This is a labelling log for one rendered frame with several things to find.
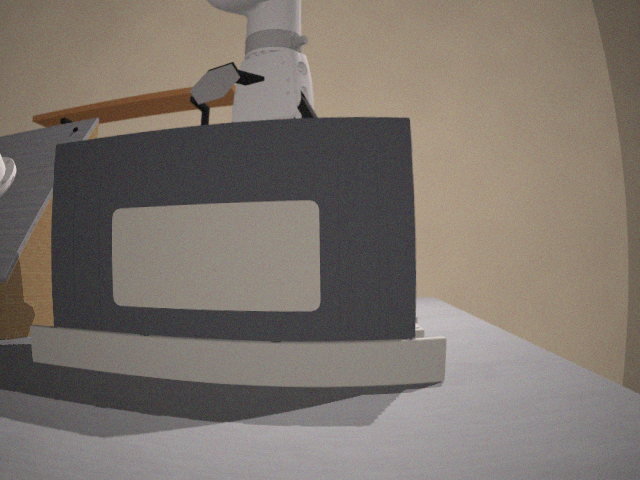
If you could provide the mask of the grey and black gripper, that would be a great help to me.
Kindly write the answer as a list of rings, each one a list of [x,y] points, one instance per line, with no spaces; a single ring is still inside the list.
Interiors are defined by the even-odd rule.
[[[285,47],[259,48],[245,55],[239,70],[263,76],[264,81],[236,83],[232,123],[318,118],[304,54]]]

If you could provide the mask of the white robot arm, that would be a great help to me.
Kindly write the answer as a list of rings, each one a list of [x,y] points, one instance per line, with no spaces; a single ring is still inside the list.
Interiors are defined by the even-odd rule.
[[[247,17],[245,55],[264,47],[285,47],[301,53],[301,46],[308,43],[307,37],[301,36],[301,0],[207,1],[219,10]],[[235,83],[250,85],[261,81],[263,76],[238,70],[231,62],[208,70],[190,92],[199,105],[224,97]],[[13,183],[16,172],[14,161],[0,155],[0,198]]]

